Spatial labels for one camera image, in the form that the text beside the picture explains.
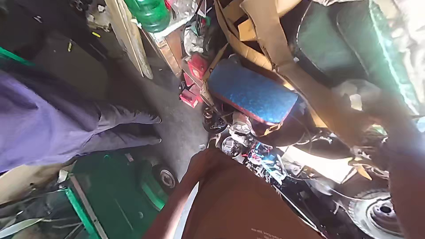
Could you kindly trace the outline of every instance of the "cardboard box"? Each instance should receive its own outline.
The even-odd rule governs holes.
[[[218,0],[214,0],[214,3],[218,23],[236,53],[266,70],[273,70],[283,84],[288,82],[293,86],[308,104],[318,127],[327,126],[348,146],[362,145],[361,136],[367,123],[366,116],[346,108],[330,89],[319,84],[294,63],[279,21],[275,0],[234,0],[224,9]],[[239,40],[239,32],[234,27],[234,22],[242,16],[238,8],[246,12],[253,23],[257,41],[264,54]]]

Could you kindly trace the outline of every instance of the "wooden plank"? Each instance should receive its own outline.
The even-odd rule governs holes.
[[[136,69],[142,75],[152,79],[152,70],[147,62],[139,28],[131,22],[133,17],[124,0],[105,0],[105,3],[111,14],[112,29],[120,45],[125,49]]]

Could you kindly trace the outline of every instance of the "green bottle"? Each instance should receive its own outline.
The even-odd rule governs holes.
[[[148,32],[160,32],[168,27],[170,13],[164,0],[124,0],[131,14]]]

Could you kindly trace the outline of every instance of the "wheel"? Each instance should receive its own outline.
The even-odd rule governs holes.
[[[152,167],[153,177],[157,180],[161,188],[170,195],[179,184],[177,177],[174,176],[172,170],[162,164]]]

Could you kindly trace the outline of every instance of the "tire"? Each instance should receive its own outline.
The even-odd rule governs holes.
[[[173,171],[162,164],[157,164],[152,167],[152,174],[155,180],[159,183],[161,188],[170,195],[176,186],[179,184],[177,177]]]

